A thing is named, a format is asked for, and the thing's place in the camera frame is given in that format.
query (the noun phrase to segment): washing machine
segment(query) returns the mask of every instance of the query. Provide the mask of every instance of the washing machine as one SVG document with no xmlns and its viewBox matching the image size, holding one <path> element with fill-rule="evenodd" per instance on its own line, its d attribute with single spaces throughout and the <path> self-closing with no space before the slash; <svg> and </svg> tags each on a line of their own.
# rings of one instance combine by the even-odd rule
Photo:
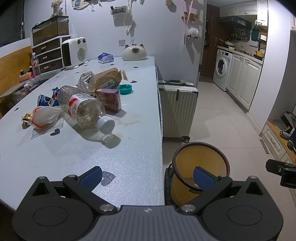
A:
<svg viewBox="0 0 296 241">
<path fill-rule="evenodd" d="M 231 63 L 232 53 L 218 49 L 213 82 L 223 91 L 227 90 Z"/>
</svg>

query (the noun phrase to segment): kitchen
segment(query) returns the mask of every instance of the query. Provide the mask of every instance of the kitchen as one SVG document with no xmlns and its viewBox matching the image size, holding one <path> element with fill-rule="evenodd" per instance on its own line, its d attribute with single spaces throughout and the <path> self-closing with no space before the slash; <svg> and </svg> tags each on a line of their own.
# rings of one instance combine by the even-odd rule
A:
<svg viewBox="0 0 296 241">
<path fill-rule="evenodd" d="M 208 0 L 207 3 L 208 38 L 206 34 L 200 81 L 214 82 L 247 112 L 265 56 L 267 0 Z"/>
</svg>

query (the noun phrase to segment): range hood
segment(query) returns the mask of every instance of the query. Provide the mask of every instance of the range hood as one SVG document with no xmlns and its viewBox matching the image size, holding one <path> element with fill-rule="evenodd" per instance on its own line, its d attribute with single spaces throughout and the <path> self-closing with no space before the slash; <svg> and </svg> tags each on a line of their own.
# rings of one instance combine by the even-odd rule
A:
<svg viewBox="0 0 296 241">
<path fill-rule="evenodd" d="M 252 29 L 252 23 L 238 16 L 222 17 L 219 22 L 233 26 L 234 28 Z"/>
</svg>

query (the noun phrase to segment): white space heater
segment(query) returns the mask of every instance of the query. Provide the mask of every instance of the white space heater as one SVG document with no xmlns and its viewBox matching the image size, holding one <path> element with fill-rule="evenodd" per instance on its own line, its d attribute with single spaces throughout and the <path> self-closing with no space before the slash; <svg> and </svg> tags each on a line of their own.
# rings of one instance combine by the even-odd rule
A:
<svg viewBox="0 0 296 241">
<path fill-rule="evenodd" d="M 158 83 L 163 114 L 163 137 L 182 138 L 188 143 L 198 91 L 192 83 L 160 80 Z"/>
<path fill-rule="evenodd" d="M 62 44 L 63 64 L 66 69 L 78 68 L 80 64 L 87 61 L 87 42 L 85 38 L 79 37 L 68 39 Z"/>
</svg>

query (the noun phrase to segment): heart sticker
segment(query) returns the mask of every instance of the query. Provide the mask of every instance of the heart sticker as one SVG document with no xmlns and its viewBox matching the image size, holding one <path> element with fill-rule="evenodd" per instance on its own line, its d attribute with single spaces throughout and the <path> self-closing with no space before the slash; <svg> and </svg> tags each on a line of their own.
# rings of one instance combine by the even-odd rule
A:
<svg viewBox="0 0 296 241">
<path fill-rule="evenodd" d="M 59 134 L 60 130 L 59 129 L 55 129 L 53 133 L 51 133 L 51 136 L 55 136 L 57 134 Z"/>
<path fill-rule="evenodd" d="M 103 178 L 102 178 L 101 184 L 103 187 L 105 187 L 113 181 L 113 179 L 115 178 L 115 175 L 113 175 L 110 172 L 102 171 L 102 177 Z"/>
</svg>

